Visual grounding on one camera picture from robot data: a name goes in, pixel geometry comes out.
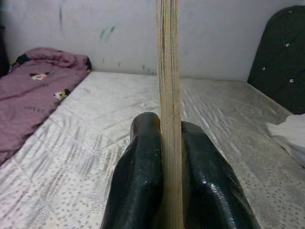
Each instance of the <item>white wall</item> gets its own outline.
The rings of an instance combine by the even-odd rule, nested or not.
[[[246,80],[267,20],[303,1],[181,0],[181,75]],[[11,60],[49,46],[99,71],[155,72],[155,0],[5,0],[2,16]]]

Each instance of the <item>wooden stick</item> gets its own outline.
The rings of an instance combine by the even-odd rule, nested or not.
[[[163,141],[164,229],[183,229],[178,0],[157,0],[157,50]]]

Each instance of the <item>white quilted mattress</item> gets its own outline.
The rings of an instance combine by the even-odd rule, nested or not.
[[[305,170],[267,134],[290,114],[243,82],[182,80],[182,118],[239,178],[263,229],[304,228]],[[89,76],[0,167],[0,228],[98,229],[136,115],[158,113],[157,78]]]

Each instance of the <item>purple blanket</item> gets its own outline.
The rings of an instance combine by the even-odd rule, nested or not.
[[[20,56],[0,79],[0,166],[88,75],[90,60],[51,48]]]

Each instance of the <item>black headboard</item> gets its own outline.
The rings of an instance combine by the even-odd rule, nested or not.
[[[269,20],[248,83],[293,114],[305,113],[305,6]]]

